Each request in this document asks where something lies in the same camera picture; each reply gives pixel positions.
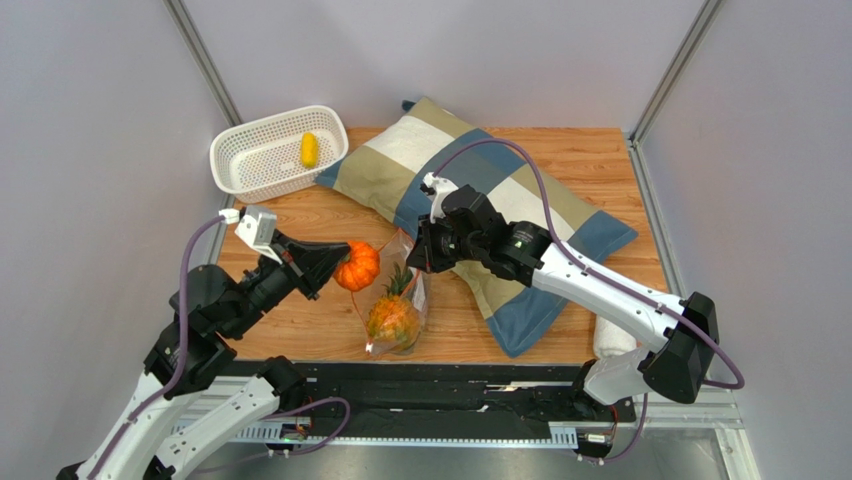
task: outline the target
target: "orange pumpkin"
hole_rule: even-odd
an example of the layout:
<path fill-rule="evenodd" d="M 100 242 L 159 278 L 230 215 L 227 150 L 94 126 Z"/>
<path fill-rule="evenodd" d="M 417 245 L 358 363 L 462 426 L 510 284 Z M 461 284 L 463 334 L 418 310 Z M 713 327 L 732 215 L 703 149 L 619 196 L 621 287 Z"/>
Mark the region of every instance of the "orange pumpkin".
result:
<path fill-rule="evenodd" d="M 337 266 L 334 279 L 341 287 L 357 292 L 379 276 L 379 252 L 365 242 L 350 241 L 349 256 Z"/>

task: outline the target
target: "white stripe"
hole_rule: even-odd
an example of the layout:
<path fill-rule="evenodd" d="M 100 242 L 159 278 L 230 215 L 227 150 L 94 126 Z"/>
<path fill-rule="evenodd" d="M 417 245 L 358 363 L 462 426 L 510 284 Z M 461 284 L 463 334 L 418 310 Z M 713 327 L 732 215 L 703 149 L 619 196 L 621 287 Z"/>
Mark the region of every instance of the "white stripe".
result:
<path fill-rule="evenodd" d="M 544 209 L 541 200 L 532 192 L 516 182 L 512 177 L 506 177 L 494 190 L 488 194 L 488 199 L 494 208 L 503 214 L 506 222 L 520 222 L 526 220 L 536 225 L 547 228 L 544 219 Z M 568 240 L 574 235 L 574 229 L 553 208 L 550 209 L 550 217 L 556 234 L 562 240 Z"/>
<path fill-rule="evenodd" d="M 406 115 L 364 145 L 417 173 L 453 140 L 442 130 Z"/>

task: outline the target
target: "basket rim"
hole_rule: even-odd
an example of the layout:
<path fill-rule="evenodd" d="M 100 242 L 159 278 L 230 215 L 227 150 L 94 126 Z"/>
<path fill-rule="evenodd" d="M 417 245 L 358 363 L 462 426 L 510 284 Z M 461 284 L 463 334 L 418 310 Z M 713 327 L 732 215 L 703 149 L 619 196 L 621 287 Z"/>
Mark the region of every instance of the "basket rim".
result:
<path fill-rule="evenodd" d="M 285 178 L 283 180 L 278 180 L 276 182 L 269 183 L 269 184 L 266 184 L 266 185 L 257 186 L 257 187 L 244 188 L 244 189 L 234 189 L 234 188 L 226 187 L 225 185 L 222 184 L 222 180 L 219 178 L 219 172 L 216 168 L 216 157 L 215 157 L 216 147 L 221 142 L 223 142 L 226 138 L 229 138 L 230 136 L 232 136 L 236 133 L 244 132 L 244 131 L 249 130 L 249 129 L 251 129 L 251 128 L 257 126 L 257 125 L 269 123 L 271 120 L 276 120 L 279 117 L 291 116 L 294 113 L 300 113 L 300 112 L 303 112 L 303 111 L 306 111 L 306 110 L 323 110 L 323 111 L 325 111 L 326 113 L 331 115 L 334 122 L 340 128 L 340 131 L 341 131 L 341 134 L 342 134 L 341 136 L 343 138 L 343 145 L 342 145 L 342 148 L 341 148 L 342 153 L 340 154 L 340 156 L 337 159 L 335 159 L 334 161 L 332 161 L 331 163 L 329 163 L 328 165 L 325 165 L 323 167 L 316 167 L 316 168 L 313 168 L 313 169 L 311 169 L 307 172 L 302 172 L 298 175 L 294 175 L 292 177 L 288 177 L 288 178 Z M 218 135 L 216 135 L 216 137 L 210 143 L 209 158 L 210 158 L 210 170 L 213 174 L 213 181 L 216 183 L 216 186 L 219 187 L 219 190 L 222 190 L 223 192 L 230 194 L 230 195 L 241 195 L 241 194 L 245 194 L 245 193 L 251 193 L 253 191 L 260 190 L 262 188 L 270 188 L 270 187 L 280 185 L 282 183 L 291 182 L 293 180 L 298 180 L 298 179 L 305 177 L 305 176 L 308 176 L 308 175 L 318 175 L 318 174 L 322 173 L 324 170 L 326 170 L 329 167 L 336 164 L 337 162 L 343 160 L 343 158 L 346 157 L 346 155 L 348 153 L 349 153 L 349 135 L 346 134 L 346 127 L 343 125 L 343 122 L 340 120 L 340 116 L 337 115 L 337 112 L 335 112 L 331 107 L 327 107 L 325 105 L 308 105 L 308 106 L 300 107 L 300 108 L 297 108 L 297 109 L 294 109 L 294 110 L 288 110 L 286 112 L 276 113 L 275 115 L 270 115 L 268 117 L 259 118 L 257 120 L 252 120 L 251 122 L 248 122 L 248 123 L 235 125 L 235 126 L 229 128 L 229 129 L 219 133 Z"/>

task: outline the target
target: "perforated basket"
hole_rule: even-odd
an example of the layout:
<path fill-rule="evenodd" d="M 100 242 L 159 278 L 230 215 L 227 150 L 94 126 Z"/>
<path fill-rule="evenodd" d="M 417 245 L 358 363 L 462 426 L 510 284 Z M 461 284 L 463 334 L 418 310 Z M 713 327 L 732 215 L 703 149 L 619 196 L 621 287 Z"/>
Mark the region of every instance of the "perforated basket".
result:
<path fill-rule="evenodd" d="M 302 166 L 302 135 L 319 142 L 319 161 Z M 279 113 L 220 133 L 210 145 L 216 185 L 243 203 L 257 203 L 310 187 L 349 151 L 340 117 L 321 105 Z"/>

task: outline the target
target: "wood grain surface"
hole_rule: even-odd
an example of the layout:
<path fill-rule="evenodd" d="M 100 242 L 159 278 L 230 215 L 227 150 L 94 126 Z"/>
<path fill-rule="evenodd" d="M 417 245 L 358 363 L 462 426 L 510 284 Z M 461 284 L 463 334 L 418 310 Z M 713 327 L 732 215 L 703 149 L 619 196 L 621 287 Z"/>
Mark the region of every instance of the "wood grain surface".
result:
<path fill-rule="evenodd" d="M 381 128 L 350 129 L 356 148 Z M 651 288 L 665 289 L 621 131 L 593 128 L 489 128 L 496 137 L 514 140 L 538 166 L 578 196 L 604 208 L 639 232 L 639 238 L 616 252 L 606 265 Z M 396 228 L 378 214 L 331 189 L 311 188 L 264 205 L 278 215 L 278 229 L 299 240 L 364 240 L 379 247 Z M 257 254 L 229 229 L 219 259 L 234 278 L 254 268 Z M 594 314 L 570 304 L 542 339 L 525 354 L 507 357 L 497 346 L 470 289 L 451 272 L 432 277 L 428 324 L 407 356 L 386 354 L 382 361 L 436 363 L 578 364 L 592 358 Z M 293 360 L 365 361 L 364 327 L 349 292 L 333 280 L 321 298 L 309 302 L 289 295 L 246 334 L 230 342 L 240 358 L 285 355 Z"/>

